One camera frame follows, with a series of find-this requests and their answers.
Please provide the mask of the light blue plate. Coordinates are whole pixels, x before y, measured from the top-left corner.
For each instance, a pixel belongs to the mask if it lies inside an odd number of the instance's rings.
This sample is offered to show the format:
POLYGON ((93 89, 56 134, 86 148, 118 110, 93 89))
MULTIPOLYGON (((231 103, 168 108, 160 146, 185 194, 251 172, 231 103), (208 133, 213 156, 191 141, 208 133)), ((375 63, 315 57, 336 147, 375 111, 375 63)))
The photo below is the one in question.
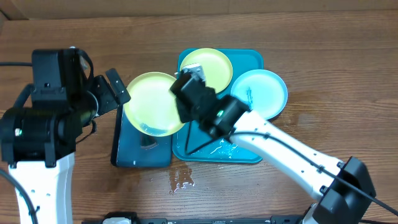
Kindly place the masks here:
POLYGON ((289 92, 283 79, 276 73, 255 69, 240 75, 231 87, 235 96, 264 119, 274 119, 287 104, 289 92))

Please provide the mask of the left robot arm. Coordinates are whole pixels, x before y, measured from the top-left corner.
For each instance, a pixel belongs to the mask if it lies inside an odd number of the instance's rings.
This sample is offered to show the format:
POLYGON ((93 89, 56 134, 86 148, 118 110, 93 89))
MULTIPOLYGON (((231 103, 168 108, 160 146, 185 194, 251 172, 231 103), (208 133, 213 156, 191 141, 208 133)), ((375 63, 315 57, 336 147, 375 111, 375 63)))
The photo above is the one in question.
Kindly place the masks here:
POLYGON ((15 188, 21 223, 71 223, 72 173, 83 128, 130 100, 119 74, 95 75, 78 48, 35 50, 32 83, 1 118, 1 175, 15 188))

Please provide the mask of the green and yellow sponge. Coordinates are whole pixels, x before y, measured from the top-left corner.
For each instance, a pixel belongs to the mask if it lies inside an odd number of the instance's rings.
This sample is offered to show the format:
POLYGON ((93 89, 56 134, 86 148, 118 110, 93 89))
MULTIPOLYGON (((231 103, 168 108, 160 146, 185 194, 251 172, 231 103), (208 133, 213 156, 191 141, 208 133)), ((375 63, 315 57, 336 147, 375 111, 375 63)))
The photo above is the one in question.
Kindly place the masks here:
POLYGON ((143 150, 148 150, 156 147, 158 145, 157 141, 153 136, 142 134, 140 140, 140 147, 143 150))

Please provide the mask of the yellow plate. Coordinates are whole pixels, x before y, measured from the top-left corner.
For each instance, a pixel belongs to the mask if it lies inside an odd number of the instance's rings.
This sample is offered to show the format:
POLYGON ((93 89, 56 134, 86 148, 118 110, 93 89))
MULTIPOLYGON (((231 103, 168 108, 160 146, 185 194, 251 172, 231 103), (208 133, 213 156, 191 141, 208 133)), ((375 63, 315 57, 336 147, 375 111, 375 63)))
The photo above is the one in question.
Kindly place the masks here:
POLYGON ((189 53, 179 65, 198 63, 202 66, 206 86, 214 88, 216 93, 228 87, 233 77, 233 66, 229 58, 219 50, 211 48, 196 49, 189 53))
POLYGON ((128 84, 131 99, 124 104, 123 110, 138 131, 163 137, 178 132, 184 126, 170 91, 175 81, 175 77, 166 73, 147 72, 128 84))

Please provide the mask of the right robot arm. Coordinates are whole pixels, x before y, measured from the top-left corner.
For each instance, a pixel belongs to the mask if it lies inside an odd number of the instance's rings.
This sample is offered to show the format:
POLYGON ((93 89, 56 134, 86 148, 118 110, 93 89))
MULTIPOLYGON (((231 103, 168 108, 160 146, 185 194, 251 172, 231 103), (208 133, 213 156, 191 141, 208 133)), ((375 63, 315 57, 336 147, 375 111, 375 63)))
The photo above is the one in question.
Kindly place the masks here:
POLYGON ((171 86, 177 108, 213 139, 243 147, 294 180, 316 202, 302 223, 359 223, 376 196, 365 164, 343 162, 281 131, 239 99, 218 98, 200 78, 183 74, 171 86))

